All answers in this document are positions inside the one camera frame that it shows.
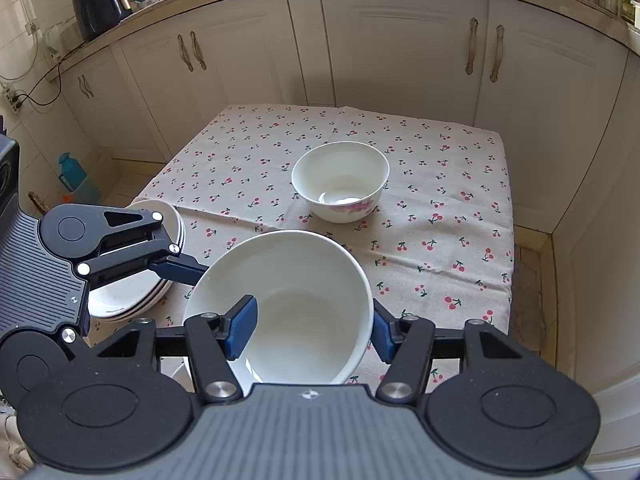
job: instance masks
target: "cherry pattern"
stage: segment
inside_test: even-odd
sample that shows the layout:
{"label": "cherry pattern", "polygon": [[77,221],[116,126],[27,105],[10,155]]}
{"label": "cherry pattern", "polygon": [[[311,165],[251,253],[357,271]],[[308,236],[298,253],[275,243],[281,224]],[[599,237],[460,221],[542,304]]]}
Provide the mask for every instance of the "cherry pattern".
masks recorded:
{"label": "cherry pattern", "polygon": [[[347,139],[383,152],[389,178],[366,218],[329,224],[293,189],[291,173],[308,150]],[[459,328],[468,318],[487,316],[506,331],[513,270],[506,174],[499,137],[476,128],[347,107],[230,106],[140,198],[178,206],[187,227],[184,251],[201,263],[255,235],[312,230],[353,255],[374,296],[396,316],[412,313]],[[190,295],[191,287],[174,283],[163,304],[145,315],[159,326],[179,324]],[[92,332],[113,330],[102,327],[98,332],[92,324]],[[385,368],[368,351],[349,382],[375,390]],[[429,388],[456,373],[455,365],[437,360]]]}

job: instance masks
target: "white cabinet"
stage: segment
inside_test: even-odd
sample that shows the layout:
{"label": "white cabinet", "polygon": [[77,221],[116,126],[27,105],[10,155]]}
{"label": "white cabinet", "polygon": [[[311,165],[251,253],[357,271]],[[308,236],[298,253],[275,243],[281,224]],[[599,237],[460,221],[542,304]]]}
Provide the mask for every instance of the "white cabinet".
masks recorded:
{"label": "white cabinet", "polygon": [[487,1],[322,0],[336,104],[472,124]]}
{"label": "white cabinet", "polygon": [[173,154],[229,104],[306,104],[287,0],[224,0],[121,47]]}
{"label": "white cabinet", "polygon": [[84,132],[111,156],[165,162],[110,49],[63,73],[62,92]]}
{"label": "white cabinet", "polygon": [[502,137],[514,222],[550,233],[602,138],[627,49],[516,0],[489,0],[487,36],[474,126]]}

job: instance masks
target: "gold cabinet handle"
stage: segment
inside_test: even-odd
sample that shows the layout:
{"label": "gold cabinet handle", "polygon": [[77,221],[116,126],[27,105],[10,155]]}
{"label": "gold cabinet handle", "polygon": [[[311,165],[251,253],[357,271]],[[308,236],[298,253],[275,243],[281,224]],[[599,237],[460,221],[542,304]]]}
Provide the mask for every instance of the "gold cabinet handle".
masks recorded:
{"label": "gold cabinet handle", "polygon": [[90,99],[89,94],[86,92],[86,90],[82,87],[82,80],[80,79],[80,76],[78,76],[78,88],[80,89],[80,91],[85,95],[85,97],[87,99]]}
{"label": "gold cabinet handle", "polygon": [[84,74],[82,74],[82,82],[84,83],[84,88],[86,89],[86,91],[89,92],[89,94],[91,94],[91,97],[93,97],[94,93],[91,92],[91,89],[89,88],[89,83],[86,81]]}
{"label": "gold cabinet handle", "polygon": [[504,55],[504,27],[498,25],[495,31],[497,33],[497,43],[495,44],[494,69],[491,70],[491,77],[489,78],[492,83],[498,81],[498,70],[500,70],[502,56]]}
{"label": "gold cabinet handle", "polygon": [[472,75],[474,72],[474,61],[476,59],[476,43],[478,41],[478,20],[471,18],[471,37],[469,37],[469,59],[466,62],[466,73]]}
{"label": "gold cabinet handle", "polygon": [[184,47],[184,41],[182,40],[182,35],[178,34],[178,46],[180,47],[180,58],[184,61],[185,65],[189,67],[189,72],[193,72],[193,65],[189,60],[189,53],[187,49]]}
{"label": "gold cabinet handle", "polygon": [[196,33],[191,31],[191,48],[193,49],[193,55],[200,62],[200,66],[203,70],[207,69],[207,65],[202,59],[202,51],[200,50],[200,45],[198,44],[198,38],[196,38]]}

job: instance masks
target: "bowl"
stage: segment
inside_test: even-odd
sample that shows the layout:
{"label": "bowl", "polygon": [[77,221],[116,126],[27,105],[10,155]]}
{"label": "bowl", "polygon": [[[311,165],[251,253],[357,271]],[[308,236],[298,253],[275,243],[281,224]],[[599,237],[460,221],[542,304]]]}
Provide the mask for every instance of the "bowl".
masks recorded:
{"label": "bowl", "polygon": [[258,323],[229,363],[245,395],[253,383],[342,384],[350,377],[371,336],[373,298],[362,268],[340,245],[308,231],[250,238],[204,273],[184,319],[223,314],[245,294],[257,300]]}
{"label": "bowl", "polygon": [[337,224],[371,213],[389,178],[386,157],[360,142],[329,142],[306,152],[291,173],[296,192],[320,218]]}

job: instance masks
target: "white cable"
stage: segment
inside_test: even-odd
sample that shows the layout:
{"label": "white cable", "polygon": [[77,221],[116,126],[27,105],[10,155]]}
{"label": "white cable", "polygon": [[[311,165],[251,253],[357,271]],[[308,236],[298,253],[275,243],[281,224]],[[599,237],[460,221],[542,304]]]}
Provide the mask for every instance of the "white cable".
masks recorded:
{"label": "white cable", "polygon": [[32,34],[33,34],[33,44],[36,47],[36,53],[33,56],[33,61],[31,61],[31,65],[29,66],[29,68],[25,72],[20,74],[18,77],[6,77],[6,76],[0,74],[0,78],[4,79],[5,81],[18,81],[18,79],[22,79],[24,76],[26,76],[30,72],[30,70],[33,68],[33,65],[36,64],[36,59],[38,57],[38,48],[40,46],[40,42],[38,42],[38,34],[37,34],[37,32],[35,30],[33,31]]}

